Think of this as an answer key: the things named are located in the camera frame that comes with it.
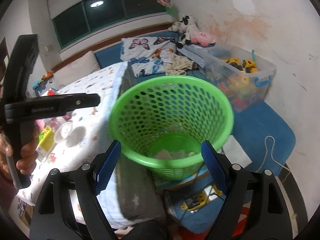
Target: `person's hand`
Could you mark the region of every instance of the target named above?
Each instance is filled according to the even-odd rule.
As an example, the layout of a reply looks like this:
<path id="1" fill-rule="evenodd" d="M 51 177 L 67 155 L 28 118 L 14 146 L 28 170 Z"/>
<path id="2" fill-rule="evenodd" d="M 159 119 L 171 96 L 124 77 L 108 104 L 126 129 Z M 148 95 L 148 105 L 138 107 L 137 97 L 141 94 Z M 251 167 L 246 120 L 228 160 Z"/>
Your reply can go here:
<path id="1" fill-rule="evenodd" d="M 38 153 L 36 148 L 38 145 L 38 136 L 40 134 L 40 129 L 36 125 L 33 129 L 32 140 L 27 143 L 21 149 L 21 157 L 17 162 L 17 169 L 20 170 L 21 174 L 31 174 L 36 168 L 36 159 L 38 158 Z M 9 166 L 7 164 L 6 155 L 10 157 L 13 154 L 11 145 L 4 139 L 2 134 L 0 135 L 0 171 L 7 179 L 12 179 Z"/>

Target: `white cable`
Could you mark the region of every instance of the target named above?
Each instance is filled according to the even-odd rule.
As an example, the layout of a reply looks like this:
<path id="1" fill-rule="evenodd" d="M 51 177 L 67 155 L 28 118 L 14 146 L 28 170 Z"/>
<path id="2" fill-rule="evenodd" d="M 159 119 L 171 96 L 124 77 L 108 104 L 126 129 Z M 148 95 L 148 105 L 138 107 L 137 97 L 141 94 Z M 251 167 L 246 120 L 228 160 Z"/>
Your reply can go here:
<path id="1" fill-rule="evenodd" d="M 273 140 L 272 148 L 271 148 L 271 159 L 272 159 L 276 164 L 278 164 L 280 167 L 286 169 L 286 170 L 289 172 L 289 173 L 287 174 L 287 176 L 285 176 L 284 180 L 281 182 L 281 183 L 284 183 L 285 180 L 287 179 L 287 177 L 290 175 L 291 171 L 290 171 L 289 168 L 283 166 L 281 163 L 277 162 L 277 161 L 273 158 L 273 149 L 274 149 L 274 147 L 275 147 L 276 140 L 275 140 L 271 135 L 266 136 L 265 139 L 264 139 L 264 147 L 265 147 L 265 149 L 266 149 L 266 153 L 265 153 L 265 155 L 264 155 L 263 162 L 262 162 L 261 166 L 259 167 L 259 169 L 257 169 L 256 172 L 259 172 L 259 171 L 261 170 L 262 166 L 264 165 L 264 163 L 266 162 L 266 158 L 267 158 L 267 155 L 268 155 L 268 147 L 267 147 L 267 139 L 268 139 L 268 138 L 271 138 L 271 139 Z"/>

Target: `green plastic basket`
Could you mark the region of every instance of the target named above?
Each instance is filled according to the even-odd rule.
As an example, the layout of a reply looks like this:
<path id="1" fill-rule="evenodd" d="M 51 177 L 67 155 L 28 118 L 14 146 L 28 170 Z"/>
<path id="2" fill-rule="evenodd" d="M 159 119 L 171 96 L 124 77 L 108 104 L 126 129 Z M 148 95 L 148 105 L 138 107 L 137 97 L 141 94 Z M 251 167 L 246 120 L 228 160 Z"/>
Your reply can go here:
<path id="1" fill-rule="evenodd" d="M 202 165 L 201 143 L 218 150 L 233 127 L 227 97 L 214 85 L 194 77 L 153 78 L 127 90 L 113 106 L 110 131 L 122 153 L 166 180 L 191 176 Z M 196 153 L 178 160 L 158 160 L 157 152 Z"/>

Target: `stuffed animal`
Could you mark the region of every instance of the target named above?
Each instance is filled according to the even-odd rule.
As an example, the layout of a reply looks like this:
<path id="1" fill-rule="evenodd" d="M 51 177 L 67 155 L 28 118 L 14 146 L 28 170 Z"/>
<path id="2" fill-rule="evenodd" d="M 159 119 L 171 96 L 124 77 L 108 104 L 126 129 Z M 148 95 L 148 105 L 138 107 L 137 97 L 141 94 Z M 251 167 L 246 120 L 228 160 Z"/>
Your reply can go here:
<path id="1" fill-rule="evenodd" d="M 203 47 L 208 47 L 210 44 L 216 43 L 213 36 L 206 32 L 191 33 L 191 42 L 200 43 Z"/>
<path id="2" fill-rule="evenodd" d="M 175 22 L 172 24 L 171 27 L 168 28 L 168 30 L 176 33 L 176 32 L 178 32 L 178 30 L 180 28 L 180 24 L 181 24 L 181 22 Z"/>
<path id="3" fill-rule="evenodd" d="M 191 43 L 191 33 L 200 32 L 196 25 L 195 19 L 191 15 L 186 15 L 180 22 L 179 34 L 181 37 L 177 43 L 177 47 L 179 49 L 181 49 L 183 45 Z"/>

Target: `window frame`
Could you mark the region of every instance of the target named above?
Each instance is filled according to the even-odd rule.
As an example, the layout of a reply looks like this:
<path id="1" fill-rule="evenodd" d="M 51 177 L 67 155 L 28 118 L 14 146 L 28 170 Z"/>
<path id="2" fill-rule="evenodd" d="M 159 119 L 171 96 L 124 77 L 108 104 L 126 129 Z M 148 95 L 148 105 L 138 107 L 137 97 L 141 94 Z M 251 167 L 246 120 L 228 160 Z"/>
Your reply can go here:
<path id="1" fill-rule="evenodd" d="M 111 23 L 102 25 L 102 26 L 97 27 L 97 28 L 95 28 L 95 29 L 91 29 L 91 28 L 90 28 L 90 24 L 89 24 L 88 15 L 87 15 L 87 12 L 86 12 L 85 6 L 84 6 L 84 2 L 86 2 L 86 1 L 87 1 L 87 0 L 83 0 L 83 1 L 81 1 L 81 2 L 79 2 L 79 3 L 77 3 L 77 4 L 75 4 L 75 5 L 81 4 L 81 8 L 82 8 L 82 11 L 83 11 L 83 14 L 84 14 L 84 18 L 85 18 L 85 22 L 86 22 L 87 30 L 88 30 L 88 31 L 87 31 L 86 33 L 84 33 L 83 35 L 81 35 L 81 36 L 73 39 L 73 40 L 70 41 L 70 42 L 68 42 L 67 44 L 65 44 L 65 45 L 62 45 L 62 44 L 61 44 L 59 32 L 58 32 L 58 30 L 57 30 L 57 26 L 56 26 L 56 23 L 55 23 L 55 18 L 58 17 L 60 14 L 57 15 L 54 19 L 52 19 L 54 31 L 55 31 L 55 34 L 56 34 L 56 36 L 57 36 L 58 42 L 59 42 L 59 44 L 60 44 L 61 50 L 62 50 L 62 49 L 65 49 L 66 47 L 70 46 L 71 44 L 75 43 L 76 41 L 78 41 L 78 40 L 80 40 L 80 39 L 82 39 L 82 38 L 84 38 L 84 37 L 86 37 L 86 36 L 88 36 L 88 35 L 90 35 L 90 34 L 92 34 L 92 33 L 95 33 L 95 32 L 98 31 L 98 30 L 104 29 L 104 28 L 106 28 L 106 27 L 108 27 L 108 26 L 117 24 L 117 23 L 119 23 L 119 22 L 123 22 L 123 21 L 125 21 L 125 20 L 130 20 L 130 19 L 134 19 L 134 18 L 137 18 L 137 17 L 141 17 L 141 16 L 144 16 L 144 15 L 152 15 L 152 14 L 156 14 L 156 13 L 165 12 L 165 8 L 164 8 L 164 10 L 163 10 L 162 12 L 151 12 L 151 13 L 147 12 L 147 14 L 142 13 L 141 15 L 138 15 L 138 14 L 137 14 L 137 15 L 134 15 L 134 16 L 128 16 L 128 13 L 127 13 L 127 10 L 126 10 L 126 7 L 125 7 L 125 2 L 124 2 L 124 0 L 121 0 L 121 5 L 122 5 L 122 8 L 123 8 L 123 10 L 124 10 L 124 18 L 121 18 L 121 19 L 116 20 L 116 21 L 113 21 L 113 22 L 111 22 Z"/>

